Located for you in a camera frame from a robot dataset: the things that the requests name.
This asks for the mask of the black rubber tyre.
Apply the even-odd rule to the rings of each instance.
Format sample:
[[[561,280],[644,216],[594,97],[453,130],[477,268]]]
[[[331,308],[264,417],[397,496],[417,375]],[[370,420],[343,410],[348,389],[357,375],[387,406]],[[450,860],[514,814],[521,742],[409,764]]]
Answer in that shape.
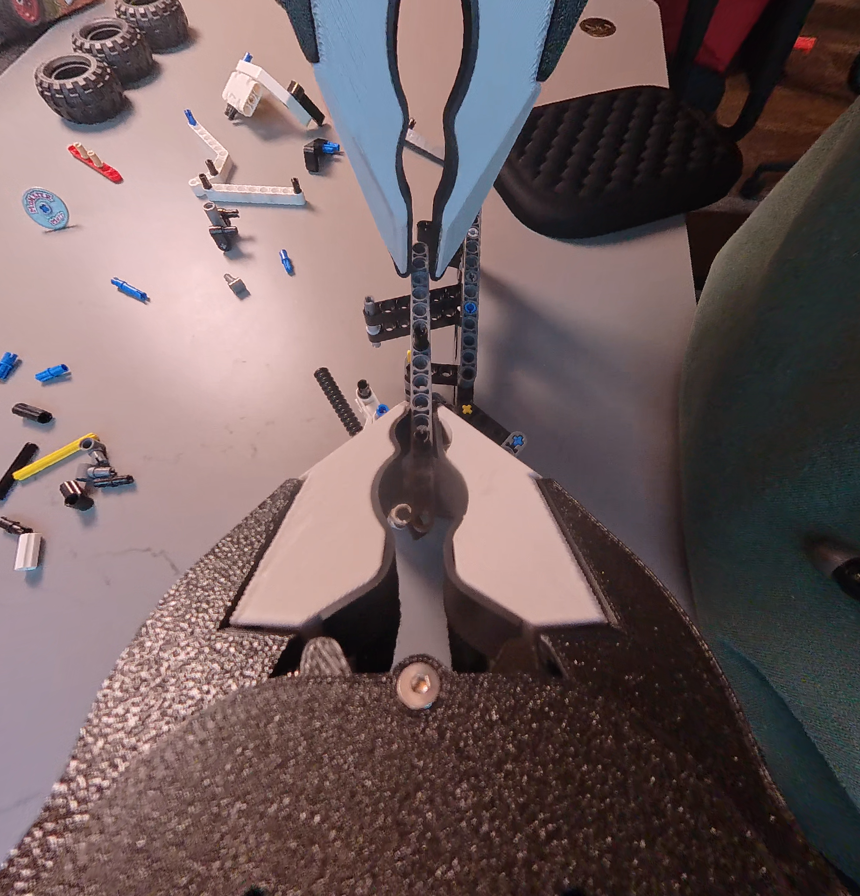
[[[153,55],[144,34],[117,18],[99,18],[81,24],[71,35],[73,49],[94,56],[109,66],[123,85],[148,77]]]
[[[57,56],[35,70],[35,86],[62,118],[79,125],[106,122],[122,112],[122,84],[113,70],[94,56]]]
[[[114,1],[115,15],[136,27],[150,49],[163,52],[189,40],[189,23],[180,1]]]

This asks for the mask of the white panel assembly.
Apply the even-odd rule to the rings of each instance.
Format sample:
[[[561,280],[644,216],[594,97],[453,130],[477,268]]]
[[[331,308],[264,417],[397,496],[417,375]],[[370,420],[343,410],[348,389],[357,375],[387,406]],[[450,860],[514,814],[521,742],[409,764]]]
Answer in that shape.
[[[305,93],[299,82],[291,81],[287,88],[283,88],[276,79],[253,62],[250,53],[246,53],[237,63],[223,90],[226,117],[228,120],[239,116],[251,117],[265,94],[270,94],[281,102],[302,126],[308,127],[311,123],[318,127],[324,125],[324,113]]]

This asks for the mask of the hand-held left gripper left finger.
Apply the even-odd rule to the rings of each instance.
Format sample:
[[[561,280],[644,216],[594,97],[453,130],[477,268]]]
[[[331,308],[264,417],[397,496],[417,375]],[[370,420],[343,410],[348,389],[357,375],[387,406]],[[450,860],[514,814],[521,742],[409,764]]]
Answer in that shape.
[[[229,623],[336,639],[357,672],[391,668],[401,621],[394,549],[378,482],[400,452],[405,404],[351,437],[301,480]]]

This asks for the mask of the long grey holed beam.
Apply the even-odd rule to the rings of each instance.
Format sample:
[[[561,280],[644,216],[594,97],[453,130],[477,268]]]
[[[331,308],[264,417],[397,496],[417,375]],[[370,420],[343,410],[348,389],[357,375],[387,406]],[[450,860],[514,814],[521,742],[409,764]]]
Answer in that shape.
[[[427,246],[416,242],[411,252],[410,279],[410,367],[409,367],[409,409],[411,416],[411,436],[413,427],[422,423],[432,426],[432,362],[431,362],[431,319],[430,289],[428,274]],[[415,321],[424,321],[430,330],[429,351],[420,353],[412,347],[412,326]]]

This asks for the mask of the red beam with tan pins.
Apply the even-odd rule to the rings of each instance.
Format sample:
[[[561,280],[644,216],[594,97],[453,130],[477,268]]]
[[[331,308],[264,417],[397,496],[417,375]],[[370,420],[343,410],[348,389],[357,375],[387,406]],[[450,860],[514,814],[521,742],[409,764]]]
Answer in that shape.
[[[69,151],[72,157],[77,161],[80,161],[86,167],[100,173],[100,175],[105,177],[111,183],[122,184],[122,174],[117,169],[108,165],[108,163],[100,160],[99,156],[94,151],[88,151],[82,143],[71,143],[67,146],[67,151]]]

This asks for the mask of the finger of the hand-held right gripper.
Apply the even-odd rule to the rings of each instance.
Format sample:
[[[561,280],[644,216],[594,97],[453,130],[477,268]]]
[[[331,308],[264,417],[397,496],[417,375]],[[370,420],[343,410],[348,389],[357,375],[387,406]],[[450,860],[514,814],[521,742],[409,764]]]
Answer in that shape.
[[[313,72],[397,271],[409,274],[412,199],[402,162],[409,121],[397,53],[399,1],[312,1]]]
[[[434,279],[472,225],[539,94],[553,1],[464,1],[463,48],[443,113]]]

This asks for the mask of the black toy truck chassis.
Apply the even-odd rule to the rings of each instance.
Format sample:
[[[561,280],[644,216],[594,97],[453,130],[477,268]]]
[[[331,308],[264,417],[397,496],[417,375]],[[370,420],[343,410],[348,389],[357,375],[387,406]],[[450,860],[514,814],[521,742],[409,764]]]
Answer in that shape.
[[[480,422],[481,434],[504,434],[503,429],[496,428],[494,422],[481,413],[473,401],[478,368],[479,252],[480,218],[476,218],[469,227],[462,247],[456,251],[457,284],[433,288],[429,282],[433,443],[429,445],[427,452],[419,452],[412,445],[409,409],[410,359],[407,364],[406,408],[400,420],[409,425],[403,449],[405,460],[403,500],[408,506],[409,513],[404,521],[418,537],[429,532],[435,520],[437,462],[445,459],[445,455],[437,451],[439,397],[434,393],[434,386],[454,388],[457,402],[451,407],[451,411],[470,426]],[[366,301],[365,320],[372,342],[408,337],[411,347],[409,317],[410,291],[406,297],[380,303]],[[329,370],[319,368],[314,376],[348,434],[352,437],[360,434],[362,424]]]

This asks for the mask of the red plastic chair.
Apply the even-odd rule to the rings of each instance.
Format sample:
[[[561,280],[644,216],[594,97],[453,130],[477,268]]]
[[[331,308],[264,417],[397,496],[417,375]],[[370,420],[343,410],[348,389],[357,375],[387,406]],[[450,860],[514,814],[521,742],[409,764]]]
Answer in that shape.
[[[769,1],[719,1],[695,63],[714,73],[724,74],[755,26]],[[660,8],[665,51],[671,61],[677,49],[688,3],[657,1]]]

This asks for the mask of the blue round printed disc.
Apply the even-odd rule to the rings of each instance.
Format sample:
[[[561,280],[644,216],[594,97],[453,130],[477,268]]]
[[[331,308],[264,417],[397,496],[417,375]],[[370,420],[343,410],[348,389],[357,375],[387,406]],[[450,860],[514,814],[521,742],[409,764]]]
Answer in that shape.
[[[41,187],[29,188],[22,195],[22,208],[34,223],[46,230],[63,230],[69,225],[65,202]]]

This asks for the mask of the grey desk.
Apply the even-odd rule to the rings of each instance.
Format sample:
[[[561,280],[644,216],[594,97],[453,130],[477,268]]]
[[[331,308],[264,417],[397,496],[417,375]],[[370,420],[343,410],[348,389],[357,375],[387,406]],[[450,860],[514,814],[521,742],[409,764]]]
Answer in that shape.
[[[345,433],[313,379],[328,366],[353,392],[402,395],[404,342],[369,345],[366,295],[405,292],[348,158],[307,174],[308,134],[265,99],[224,116],[222,89],[245,52],[327,109],[275,2],[183,2],[192,42],[157,58],[102,128],[69,126],[35,91],[34,71],[66,52],[90,8],[55,26],[0,77],[0,478],[26,442],[32,462],[88,433],[135,484],[88,488],[64,505],[80,452],[16,482],[0,517],[43,539],[32,572],[0,529],[0,861],[38,815],[116,659],[163,594],[278,487]],[[189,181],[214,154],[189,109],[226,147],[227,182],[290,186],[305,206],[238,209],[221,252]],[[114,184],[67,151],[117,169]],[[41,187],[69,211],[46,230],[23,211]],[[284,270],[289,253],[295,275]],[[678,525],[678,377],[694,314],[684,220],[559,242],[524,228],[491,192],[483,208],[478,400],[524,431],[522,459],[560,482],[690,609]],[[248,288],[235,296],[231,273]],[[144,290],[145,304],[110,283]],[[35,373],[66,364],[70,377]],[[25,402],[53,413],[22,420]]]

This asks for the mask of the white angled beam assembly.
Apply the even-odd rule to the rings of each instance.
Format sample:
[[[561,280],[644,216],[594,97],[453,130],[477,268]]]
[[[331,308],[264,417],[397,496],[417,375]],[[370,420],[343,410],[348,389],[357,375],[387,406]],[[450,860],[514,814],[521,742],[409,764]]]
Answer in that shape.
[[[270,206],[306,205],[304,192],[297,180],[293,180],[290,186],[243,185],[227,182],[232,162],[226,147],[198,123],[189,109],[184,110],[184,115],[192,131],[214,154],[213,159],[207,159],[210,173],[197,175],[189,181],[189,187],[197,198],[216,204],[229,202]]]

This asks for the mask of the black axle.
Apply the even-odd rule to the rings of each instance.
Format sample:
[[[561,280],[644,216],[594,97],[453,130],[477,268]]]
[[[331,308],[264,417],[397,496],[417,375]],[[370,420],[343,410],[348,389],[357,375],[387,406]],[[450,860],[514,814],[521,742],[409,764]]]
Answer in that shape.
[[[26,442],[23,445],[16,457],[10,463],[8,469],[0,478],[0,501],[5,500],[9,495],[10,490],[15,486],[17,480],[15,479],[14,474],[31,464],[38,450],[38,445],[33,442]]]

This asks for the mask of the yellow axle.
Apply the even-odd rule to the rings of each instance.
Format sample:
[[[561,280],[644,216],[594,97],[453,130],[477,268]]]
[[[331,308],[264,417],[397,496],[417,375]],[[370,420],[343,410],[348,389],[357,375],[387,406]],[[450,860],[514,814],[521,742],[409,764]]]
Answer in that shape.
[[[51,454],[45,454],[40,459],[17,469],[12,473],[13,479],[17,482],[21,482],[32,476],[36,476],[38,473],[49,469],[80,452],[87,452],[94,446],[95,442],[98,441],[99,436],[96,433],[88,433],[79,439],[67,443]]]

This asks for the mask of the dark pin connector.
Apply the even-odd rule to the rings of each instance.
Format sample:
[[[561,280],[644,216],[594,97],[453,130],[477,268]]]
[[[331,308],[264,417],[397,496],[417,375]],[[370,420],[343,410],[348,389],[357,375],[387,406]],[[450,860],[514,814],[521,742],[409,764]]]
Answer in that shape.
[[[203,210],[210,221],[209,233],[217,248],[224,253],[230,252],[238,236],[238,229],[233,225],[233,219],[239,218],[239,210],[223,208],[212,201],[205,202]]]

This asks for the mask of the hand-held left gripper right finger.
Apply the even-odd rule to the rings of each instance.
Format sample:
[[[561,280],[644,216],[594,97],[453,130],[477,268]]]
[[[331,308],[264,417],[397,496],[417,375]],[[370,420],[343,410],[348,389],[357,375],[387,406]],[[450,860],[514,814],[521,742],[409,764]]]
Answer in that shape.
[[[608,613],[527,465],[441,407],[453,480],[444,607],[457,670],[545,669],[544,635],[608,626]]]

